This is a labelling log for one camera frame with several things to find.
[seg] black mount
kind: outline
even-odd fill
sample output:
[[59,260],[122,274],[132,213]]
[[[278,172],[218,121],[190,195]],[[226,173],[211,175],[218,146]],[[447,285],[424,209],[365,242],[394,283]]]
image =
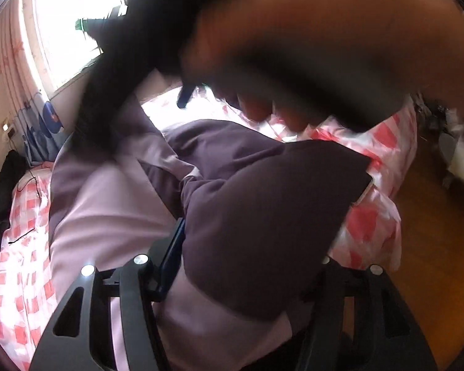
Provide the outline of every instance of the black mount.
[[[30,371],[115,370],[110,298],[120,297],[130,371],[170,371],[152,302],[165,299],[181,265],[184,220],[170,237],[124,266],[87,265],[51,317]],[[436,371],[432,353],[409,308],[385,271],[327,262],[303,299],[313,312],[296,371]],[[354,297],[354,337],[341,344],[344,298]]]

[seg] metal bolt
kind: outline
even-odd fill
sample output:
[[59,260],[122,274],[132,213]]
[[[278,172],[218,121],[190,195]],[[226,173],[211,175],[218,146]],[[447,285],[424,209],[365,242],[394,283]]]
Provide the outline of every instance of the metal bolt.
[[384,269],[380,265],[371,265],[370,271],[373,275],[380,276],[384,272]]
[[136,265],[143,265],[143,264],[145,264],[146,262],[148,262],[148,259],[149,259],[149,258],[148,258],[147,255],[145,255],[145,254],[139,254],[138,256],[136,256],[136,257],[134,258],[134,263],[135,263]]
[[94,266],[93,265],[86,265],[80,270],[80,274],[83,276],[90,276],[94,274]]

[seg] hand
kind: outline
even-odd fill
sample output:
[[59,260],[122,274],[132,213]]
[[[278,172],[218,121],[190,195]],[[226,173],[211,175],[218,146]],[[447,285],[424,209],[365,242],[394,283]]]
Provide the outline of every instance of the hand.
[[[282,35],[363,53],[408,91],[457,107],[464,117],[464,16],[451,0],[228,0],[201,14],[184,54],[189,71],[212,70],[261,37]],[[256,121],[271,102],[242,101]],[[309,118],[279,108],[289,128]]]

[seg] pink curtain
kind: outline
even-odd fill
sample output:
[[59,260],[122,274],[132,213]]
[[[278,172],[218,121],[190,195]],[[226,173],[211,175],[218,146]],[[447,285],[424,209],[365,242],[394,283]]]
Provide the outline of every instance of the pink curtain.
[[0,71],[30,164],[53,162],[65,142],[63,126],[43,88],[26,32],[24,0],[10,0],[0,13]]

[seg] bed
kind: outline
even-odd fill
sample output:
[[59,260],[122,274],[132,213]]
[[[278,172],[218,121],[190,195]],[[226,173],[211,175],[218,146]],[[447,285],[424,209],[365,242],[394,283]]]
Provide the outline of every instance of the bed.
[[[175,105],[178,88],[143,105],[164,133],[200,118],[234,121],[284,142],[333,140],[372,158],[374,183],[349,212],[330,255],[340,264],[364,269],[373,262],[397,269],[400,263],[400,216],[392,201],[416,152],[416,118],[412,100],[371,131],[354,135],[334,119],[301,135],[290,133],[273,116],[265,124],[250,122],[239,110],[216,100],[209,89],[196,91],[188,108]],[[22,177],[13,192],[10,229],[0,252],[0,345],[21,370],[28,370],[48,319],[57,305],[51,283],[48,247],[49,184],[52,163]]]

